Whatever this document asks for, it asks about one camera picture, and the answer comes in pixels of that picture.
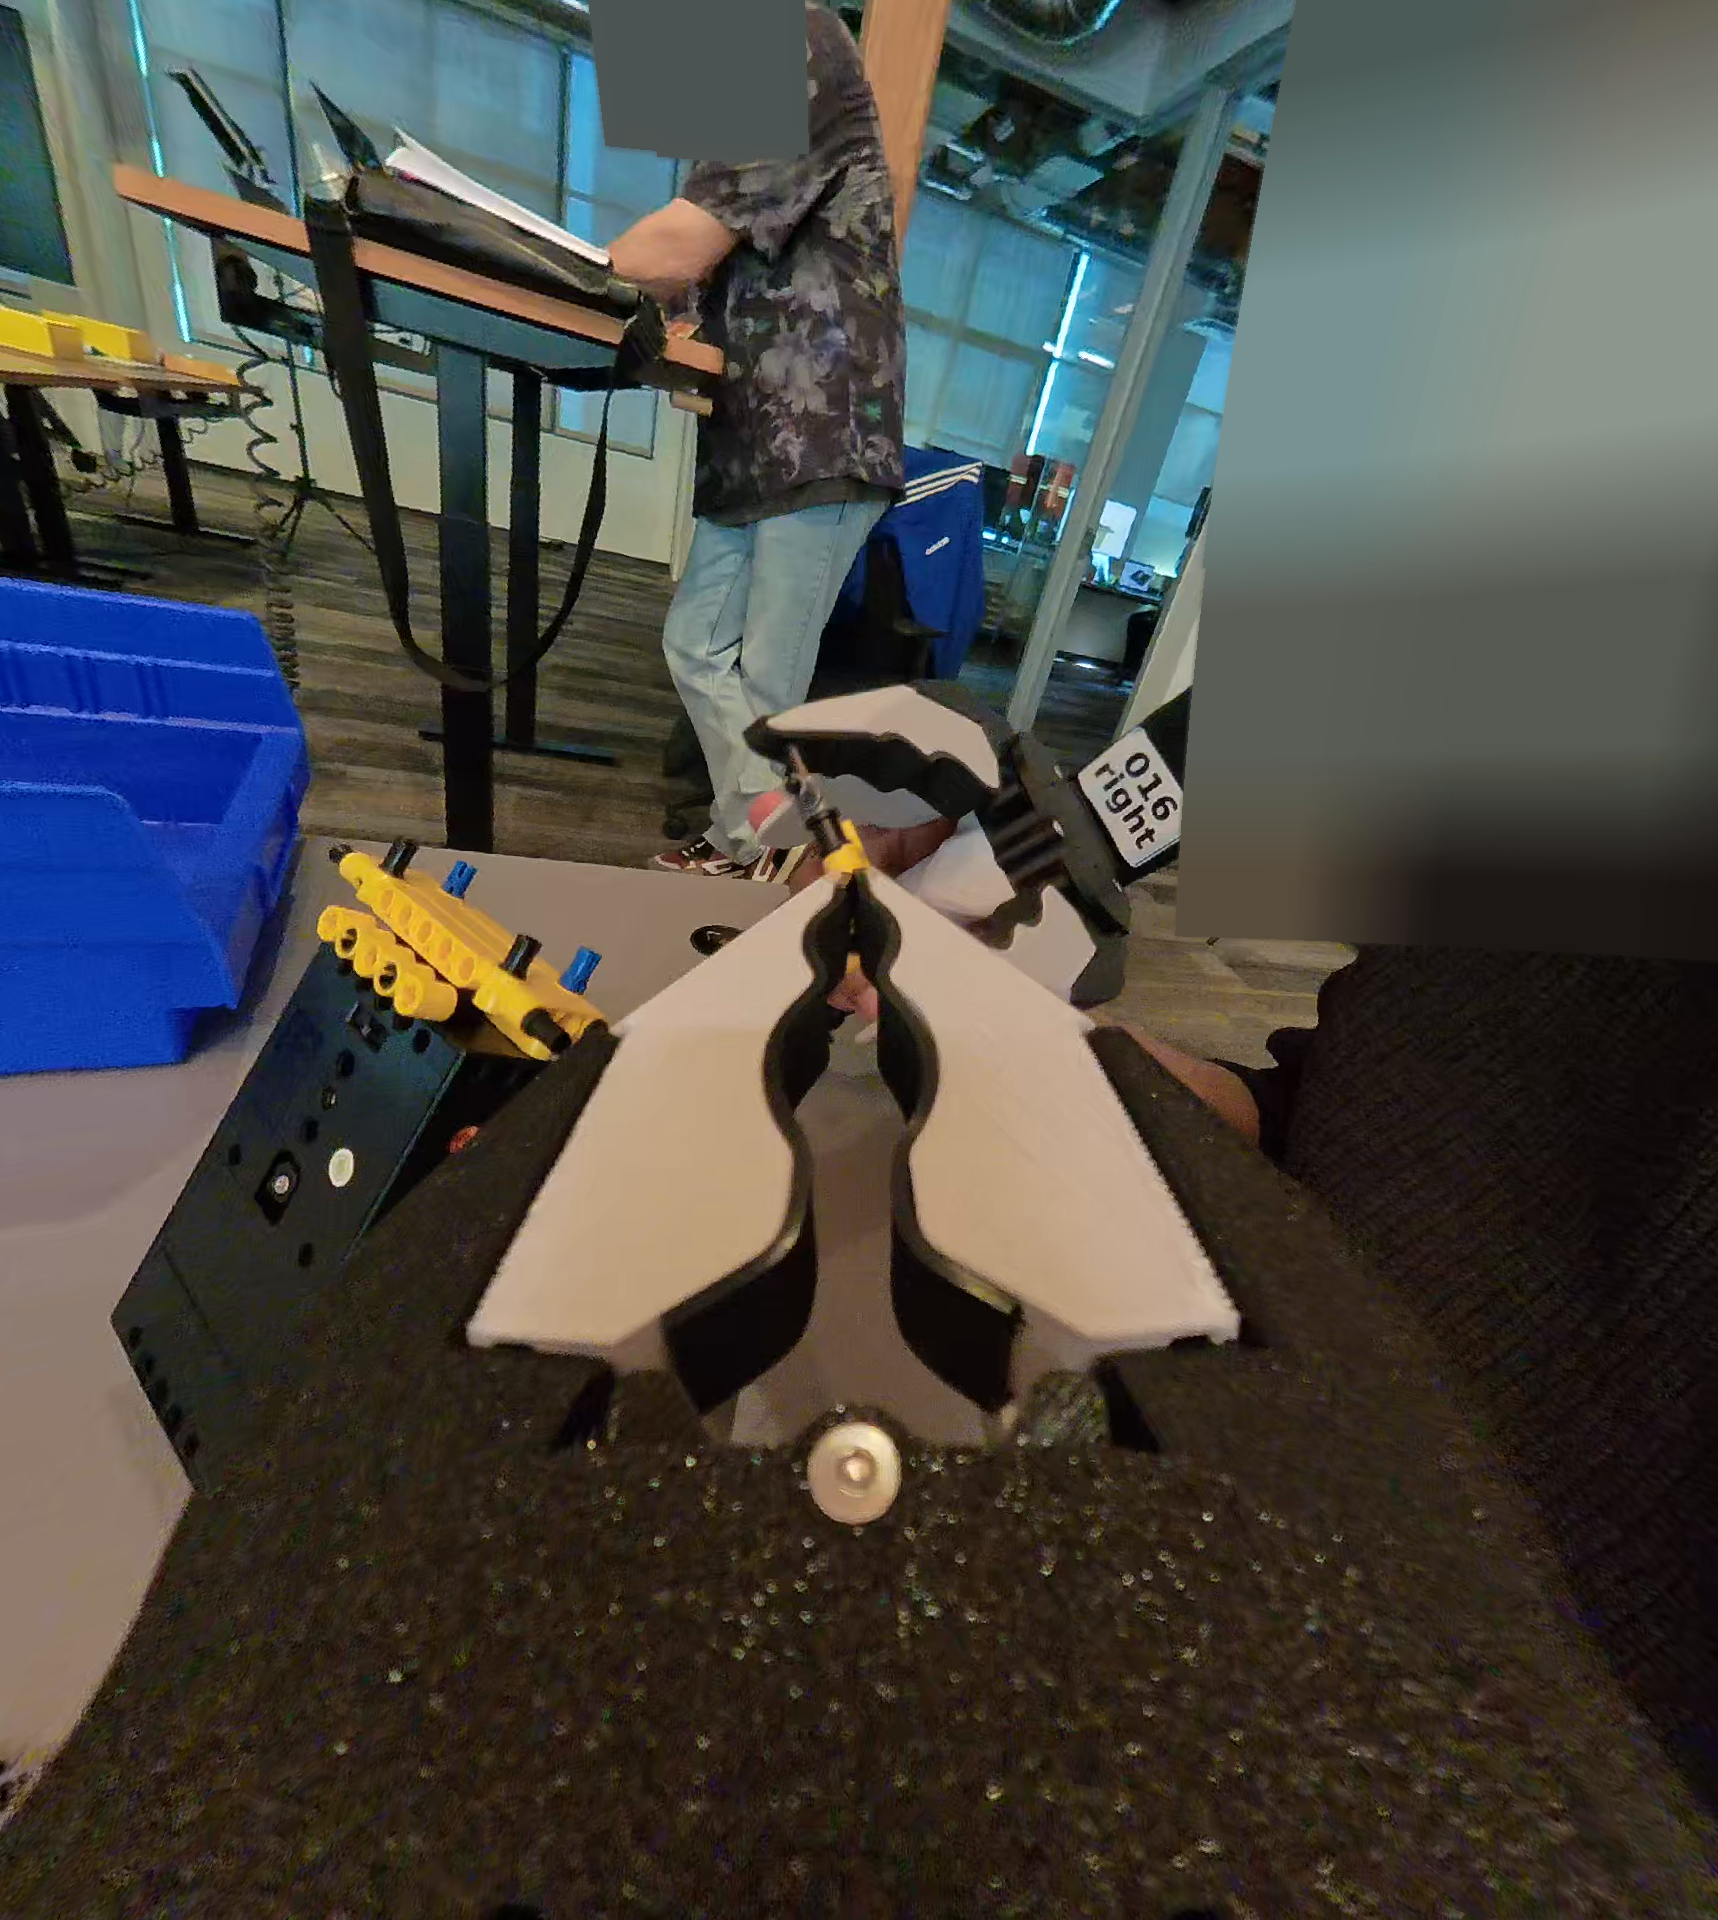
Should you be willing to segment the wooden standing desk black legs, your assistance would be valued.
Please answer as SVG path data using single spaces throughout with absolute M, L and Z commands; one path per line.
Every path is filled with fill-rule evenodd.
M 581 517 L 576 558 L 550 620 L 540 620 L 540 439 L 549 384 L 613 404 L 616 392 L 659 388 L 680 409 L 711 409 L 724 356 L 695 338 L 659 338 L 648 312 L 622 316 L 576 297 L 496 281 L 454 262 L 404 252 L 357 234 L 346 211 L 309 203 L 304 214 L 249 204 L 208 188 L 116 163 L 119 196 L 215 245 L 249 252 L 293 276 L 311 276 L 320 334 L 336 380 L 370 546 L 400 649 L 441 684 L 447 845 L 494 850 L 494 756 L 574 758 L 610 766 L 602 748 L 538 743 L 536 673 L 570 622 L 600 532 L 609 496 L 609 431 L 602 414 Z M 410 333 L 432 351 L 438 473 L 441 644 L 426 653 L 413 633 L 413 588 L 398 524 L 393 459 L 374 334 Z M 512 384 L 510 554 L 505 673 L 493 642 L 489 515 L 489 372 Z

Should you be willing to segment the blue plastic bin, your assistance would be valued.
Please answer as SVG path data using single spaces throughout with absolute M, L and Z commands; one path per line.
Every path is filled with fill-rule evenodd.
M 254 617 L 0 578 L 0 1078 L 185 1063 L 243 1002 L 309 786 Z

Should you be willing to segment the person's right hand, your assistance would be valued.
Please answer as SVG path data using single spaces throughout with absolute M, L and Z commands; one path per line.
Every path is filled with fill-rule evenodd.
M 751 804 L 751 826 L 762 847 L 779 848 L 777 828 L 770 828 L 770 822 L 789 814 L 791 806 L 793 803 L 785 792 L 764 795 Z M 958 822 L 931 821 L 908 828 L 860 825 L 856 830 L 866 858 L 883 872 L 902 877 L 937 852 L 956 828 Z

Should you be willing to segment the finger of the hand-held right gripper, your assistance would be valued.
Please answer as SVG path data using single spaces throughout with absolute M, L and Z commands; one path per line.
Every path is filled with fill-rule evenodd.
M 1103 946 L 1070 891 L 1054 878 L 1013 881 L 980 826 L 954 830 L 905 872 L 902 889 L 1057 998 L 1083 1011 L 1103 1002 L 1105 980 L 1092 975 Z
M 1005 721 L 952 684 L 883 684 L 797 704 L 751 724 L 746 746 L 794 758 L 850 822 L 962 822 L 1006 784 Z

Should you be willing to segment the long wooden desk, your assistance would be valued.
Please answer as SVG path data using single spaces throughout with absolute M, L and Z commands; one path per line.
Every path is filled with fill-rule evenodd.
M 226 421 L 240 412 L 245 386 L 237 372 L 189 356 L 146 364 L 0 347 L 0 572 L 75 587 L 137 578 L 132 569 L 78 554 L 40 411 L 48 392 L 63 390 L 87 392 L 105 412 L 156 429 L 171 513 L 165 518 L 122 515 L 122 524 L 226 546 L 250 545 L 249 537 L 202 526 L 180 433 L 189 421 Z

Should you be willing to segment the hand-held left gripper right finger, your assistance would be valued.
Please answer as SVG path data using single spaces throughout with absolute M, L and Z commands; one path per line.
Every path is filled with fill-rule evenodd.
M 1001 1415 L 1042 1373 L 1237 1344 L 1241 1310 L 1100 1030 L 883 874 L 854 881 L 854 957 L 902 1119 L 890 1299 L 913 1356 Z

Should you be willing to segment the blue striped jacket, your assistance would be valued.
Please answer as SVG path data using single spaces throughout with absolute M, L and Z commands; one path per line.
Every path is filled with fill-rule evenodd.
M 931 679 L 956 680 L 986 617 L 986 470 L 949 449 L 911 445 L 899 500 L 850 565 L 838 610 L 863 613 L 869 569 L 890 556 L 911 620 L 931 631 Z

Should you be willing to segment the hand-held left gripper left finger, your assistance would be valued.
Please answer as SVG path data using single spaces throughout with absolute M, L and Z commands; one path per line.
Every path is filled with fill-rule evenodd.
M 664 1373 L 712 1413 L 800 1344 L 821 1265 L 798 1109 L 850 914 L 824 877 L 616 1026 L 470 1346 Z

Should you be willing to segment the yellow brick panel with axle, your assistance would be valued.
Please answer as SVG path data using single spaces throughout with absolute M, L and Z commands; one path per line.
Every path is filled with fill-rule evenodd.
M 797 828 L 803 838 L 793 847 L 783 887 L 791 899 L 824 881 L 847 887 L 853 881 L 877 881 L 878 871 L 860 828 L 847 819 L 798 745 L 789 746 L 783 763 L 783 804 L 766 826 Z

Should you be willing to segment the yellow black toy brick model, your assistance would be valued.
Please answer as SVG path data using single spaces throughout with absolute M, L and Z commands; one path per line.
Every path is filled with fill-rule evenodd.
M 535 1077 L 605 1029 L 540 942 L 468 901 L 413 838 L 329 858 L 350 893 L 119 1304 L 137 1387 L 197 1492 L 256 1440 L 363 1237 Z

